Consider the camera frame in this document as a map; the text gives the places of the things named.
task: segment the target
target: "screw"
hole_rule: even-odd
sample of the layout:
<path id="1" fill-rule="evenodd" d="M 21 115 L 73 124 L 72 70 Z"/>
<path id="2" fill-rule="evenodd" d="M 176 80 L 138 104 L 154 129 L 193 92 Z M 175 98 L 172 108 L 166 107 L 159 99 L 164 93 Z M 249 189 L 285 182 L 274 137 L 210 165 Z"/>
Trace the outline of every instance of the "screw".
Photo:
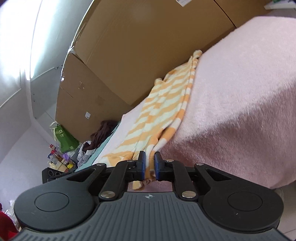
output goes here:
<path id="1" fill-rule="evenodd" d="M 195 196 L 196 196 L 196 193 L 193 191 L 182 192 L 182 197 L 185 197 L 185 198 L 194 198 Z"/>
<path id="2" fill-rule="evenodd" d="M 115 197 L 115 192 L 104 191 L 104 192 L 101 193 L 101 197 L 103 197 L 103 198 L 113 198 L 113 197 Z"/>

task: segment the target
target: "black and white striped cloth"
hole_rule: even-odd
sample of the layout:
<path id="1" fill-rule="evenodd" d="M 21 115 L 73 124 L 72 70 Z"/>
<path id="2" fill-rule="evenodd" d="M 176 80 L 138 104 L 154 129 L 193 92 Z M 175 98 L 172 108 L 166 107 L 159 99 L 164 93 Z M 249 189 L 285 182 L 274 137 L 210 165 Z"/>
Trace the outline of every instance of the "black and white striped cloth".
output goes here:
<path id="1" fill-rule="evenodd" d="M 94 152 L 96 151 L 96 149 L 93 149 L 93 150 L 87 150 L 86 152 L 84 152 L 83 147 L 85 143 L 91 144 L 91 141 L 83 142 L 83 144 L 81 145 L 78 152 L 78 156 L 77 156 L 78 167 L 81 167 L 84 163 L 86 163 L 87 160 L 91 157 L 91 155 L 94 154 Z"/>

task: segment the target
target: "white label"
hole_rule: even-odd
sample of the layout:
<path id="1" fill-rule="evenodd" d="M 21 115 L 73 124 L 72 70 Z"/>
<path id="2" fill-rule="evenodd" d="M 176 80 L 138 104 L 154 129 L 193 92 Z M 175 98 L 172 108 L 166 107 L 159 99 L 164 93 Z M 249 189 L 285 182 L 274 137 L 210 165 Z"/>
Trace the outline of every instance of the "white label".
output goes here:
<path id="1" fill-rule="evenodd" d="M 85 117 L 89 119 L 90 116 L 91 116 L 90 113 L 86 112 Z"/>
<path id="2" fill-rule="evenodd" d="M 192 0 L 176 0 L 182 7 L 184 7 L 187 3 L 190 3 Z"/>

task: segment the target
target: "orange and white striped garment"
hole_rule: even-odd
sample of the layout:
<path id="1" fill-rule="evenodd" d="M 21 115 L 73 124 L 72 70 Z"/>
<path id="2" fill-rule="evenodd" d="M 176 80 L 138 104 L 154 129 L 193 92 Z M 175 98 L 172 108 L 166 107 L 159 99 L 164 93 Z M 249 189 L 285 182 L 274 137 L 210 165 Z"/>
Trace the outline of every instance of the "orange and white striped garment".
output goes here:
<path id="1" fill-rule="evenodd" d="M 100 160 L 113 167 L 120 161 L 137 160 L 139 152 L 145 151 L 145 181 L 133 182 L 134 190 L 150 183 L 155 177 L 154 154 L 172 138 L 183 119 L 201 54 L 200 50 L 195 51 L 187 63 L 168 72 L 164 80 L 155 80 L 140 116 L 123 143 Z"/>

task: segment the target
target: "dark brown cloth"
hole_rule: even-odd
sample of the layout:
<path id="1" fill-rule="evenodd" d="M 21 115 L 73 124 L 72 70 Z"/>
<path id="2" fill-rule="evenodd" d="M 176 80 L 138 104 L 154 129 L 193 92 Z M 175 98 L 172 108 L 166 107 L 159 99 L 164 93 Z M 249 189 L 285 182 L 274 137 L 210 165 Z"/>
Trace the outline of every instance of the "dark brown cloth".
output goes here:
<path id="1" fill-rule="evenodd" d="M 98 148 L 111 135 L 117 124 L 118 122 L 115 120 L 102 121 L 97 132 L 91 134 L 91 144 L 85 143 L 82 150 L 86 152 Z"/>

